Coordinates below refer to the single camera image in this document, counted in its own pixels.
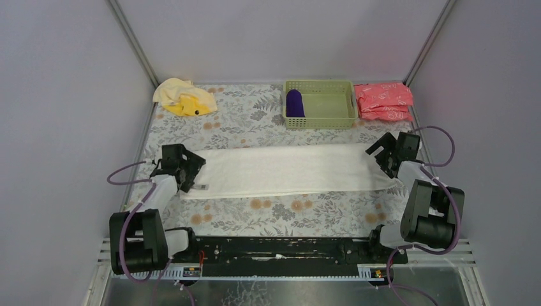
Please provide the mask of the white towel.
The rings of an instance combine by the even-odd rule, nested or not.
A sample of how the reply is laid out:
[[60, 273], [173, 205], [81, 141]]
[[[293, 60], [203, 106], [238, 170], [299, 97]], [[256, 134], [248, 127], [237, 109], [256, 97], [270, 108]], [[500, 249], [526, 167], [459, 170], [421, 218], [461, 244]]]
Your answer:
[[185, 200], [377, 191], [395, 186], [363, 143], [201, 150]]

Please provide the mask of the purple microfibre towel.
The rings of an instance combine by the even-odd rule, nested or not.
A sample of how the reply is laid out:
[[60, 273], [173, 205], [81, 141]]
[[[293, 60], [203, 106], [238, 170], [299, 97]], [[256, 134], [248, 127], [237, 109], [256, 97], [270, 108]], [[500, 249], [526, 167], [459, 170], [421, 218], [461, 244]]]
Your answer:
[[286, 95], [286, 116], [293, 118], [304, 118], [304, 105], [302, 94], [297, 89], [292, 89]]

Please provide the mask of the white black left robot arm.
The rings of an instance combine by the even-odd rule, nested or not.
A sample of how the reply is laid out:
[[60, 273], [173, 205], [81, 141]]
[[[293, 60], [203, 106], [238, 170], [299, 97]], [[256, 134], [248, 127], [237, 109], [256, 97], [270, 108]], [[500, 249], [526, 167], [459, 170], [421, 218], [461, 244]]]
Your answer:
[[203, 252], [192, 228], [166, 230], [161, 215], [169, 201], [195, 186], [206, 160], [183, 144], [164, 145], [161, 158], [144, 181], [149, 190], [125, 212], [109, 219], [110, 263], [116, 275], [137, 281], [136, 273], [164, 270], [173, 261], [201, 261]]

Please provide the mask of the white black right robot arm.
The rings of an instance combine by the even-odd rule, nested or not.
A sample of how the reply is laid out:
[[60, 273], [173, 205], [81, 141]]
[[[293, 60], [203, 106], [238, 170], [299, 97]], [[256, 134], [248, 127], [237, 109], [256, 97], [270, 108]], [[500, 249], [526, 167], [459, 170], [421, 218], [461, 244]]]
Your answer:
[[408, 191], [400, 223], [373, 229], [369, 235], [372, 245], [412, 245], [441, 253], [453, 249], [459, 241], [464, 191], [432, 175], [417, 159], [419, 148], [420, 136], [400, 132], [397, 137], [385, 133], [366, 149], [384, 174], [399, 180]]

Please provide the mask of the pink patterned plastic package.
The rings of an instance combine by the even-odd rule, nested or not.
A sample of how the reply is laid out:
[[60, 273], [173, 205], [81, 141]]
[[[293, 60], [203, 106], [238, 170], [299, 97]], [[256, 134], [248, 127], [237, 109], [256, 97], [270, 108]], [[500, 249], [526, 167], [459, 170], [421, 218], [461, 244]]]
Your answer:
[[411, 90], [401, 82], [354, 85], [359, 116], [366, 120], [412, 121]]

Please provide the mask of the yellow duck towel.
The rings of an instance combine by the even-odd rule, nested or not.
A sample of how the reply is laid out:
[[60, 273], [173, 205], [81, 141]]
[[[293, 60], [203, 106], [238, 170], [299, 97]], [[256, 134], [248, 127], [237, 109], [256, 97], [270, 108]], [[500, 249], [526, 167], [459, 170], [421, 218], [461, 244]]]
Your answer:
[[169, 78], [154, 91], [152, 102], [179, 117], [207, 115], [218, 111], [212, 93], [193, 85], [190, 80]]

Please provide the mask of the green perforated plastic basket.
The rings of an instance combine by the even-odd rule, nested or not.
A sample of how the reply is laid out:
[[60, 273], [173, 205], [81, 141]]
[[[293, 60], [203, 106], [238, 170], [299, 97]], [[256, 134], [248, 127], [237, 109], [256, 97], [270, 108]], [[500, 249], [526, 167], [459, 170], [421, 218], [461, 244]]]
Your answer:
[[[286, 116], [286, 95], [302, 94], [304, 118]], [[354, 86], [348, 80], [287, 80], [282, 115], [288, 129], [350, 129], [359, 118]]]

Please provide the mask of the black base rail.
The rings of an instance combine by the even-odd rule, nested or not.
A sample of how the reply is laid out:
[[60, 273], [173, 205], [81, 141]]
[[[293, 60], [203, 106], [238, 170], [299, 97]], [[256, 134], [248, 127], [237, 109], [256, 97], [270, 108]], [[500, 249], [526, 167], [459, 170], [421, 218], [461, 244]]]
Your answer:
[[368, 238], [196, 237], [175, 264], [202, 269], [203, 277], [360, 277], [370, 267], [383, 277], [392, 249]]

